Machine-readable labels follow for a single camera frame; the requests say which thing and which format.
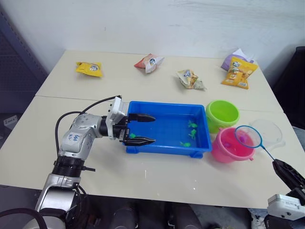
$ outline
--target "yellow snack bag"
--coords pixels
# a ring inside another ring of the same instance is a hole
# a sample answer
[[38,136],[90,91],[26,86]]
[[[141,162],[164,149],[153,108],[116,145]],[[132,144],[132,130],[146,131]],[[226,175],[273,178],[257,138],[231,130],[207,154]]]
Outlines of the yellow snack bag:
[[87,62],[76,62],[78,67],[76,68],[76,72],[84,73],[86,75],[92,75],[97,77],[102,77],[102,64],[100,62],[95,63],[87,63]]
[[233,56],[227,77],[222,81],[222,84],[248,89],[249,84],[247,78],[257,69],[257,67],[256,64],[249,63]]

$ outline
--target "blue plastic tray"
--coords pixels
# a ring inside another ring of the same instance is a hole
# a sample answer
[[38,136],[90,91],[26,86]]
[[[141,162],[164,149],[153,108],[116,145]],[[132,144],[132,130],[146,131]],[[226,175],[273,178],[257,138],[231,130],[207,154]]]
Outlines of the blue plastic tray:
[[[131,101],[128,113],[144,113],[156,118],[154,122],[140,123],[132,121],[128,124],[130,134],[146,136],[156,139],[145,146],[127,146],[126,152],[139,152],[187,155],[202,158],[204,152],[212,150],[204,107],[193,104],[163,104]],[[198,125],[197,128],[188,127],[189,121]],[[195,139],[188,134],[196,129]]]

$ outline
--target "white table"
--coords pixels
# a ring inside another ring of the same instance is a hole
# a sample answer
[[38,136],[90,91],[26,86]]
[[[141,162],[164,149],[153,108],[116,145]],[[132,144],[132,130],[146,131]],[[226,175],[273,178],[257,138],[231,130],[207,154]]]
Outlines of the white table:
[[[121,94],[132,100],[203,104],[225,99],[240,110],[283,112],[262,71],[248,79],[249,90],[221,84],[226,71],[222,59],[166,56],[159,69],[145,74],[133,65],[145,55],[106,52],[66,51],[36,95],[59,98],[100,100]],[[101,62],[103,78],[75,72],[76,62]],[[208,88],[206,92],[187,90],[176,71],[190,68]]]
[[[41,189],[56,159],[54,127],[58,117],[93,102],[36,96],[0,150],[0,184]],[[106,102],[89,112],[105,115],[108,106]],[[237,125],[258,118],[277,124],[286,146],[273,150],[273,156],[305,176],[305,153],[284,113],[244,110],[240,113]],[[60,138],[74,117],[62,120]],[[271,158],[260,150],[253,161],[221,164],[214,161],[211,153],[205,153],[203,159],[127,154],[121,143],[104,137],[94,141],[85,165],[96,169],[81,174],[81,185],[93,195],[266,208],[269,197],[289,192],[275,174]]]

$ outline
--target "white wall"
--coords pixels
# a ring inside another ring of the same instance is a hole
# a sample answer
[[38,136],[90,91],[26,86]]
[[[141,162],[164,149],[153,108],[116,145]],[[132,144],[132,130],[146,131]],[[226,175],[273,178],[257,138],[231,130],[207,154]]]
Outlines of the white wall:
[[254,55],[273,84],[295,47],[305,45],[304,0],[0,0],[0,4],[48,72],[65,49],[224,58],[240,47]]

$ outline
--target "green bucket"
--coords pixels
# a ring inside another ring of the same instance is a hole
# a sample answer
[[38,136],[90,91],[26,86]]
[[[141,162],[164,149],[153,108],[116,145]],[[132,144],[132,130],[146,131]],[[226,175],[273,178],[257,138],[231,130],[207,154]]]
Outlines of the green bucket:
[[216,134],[219,128],[235,125],[239,120],[239,111],[232,103],[225,100],[214,100],[206,107],[209,132]]

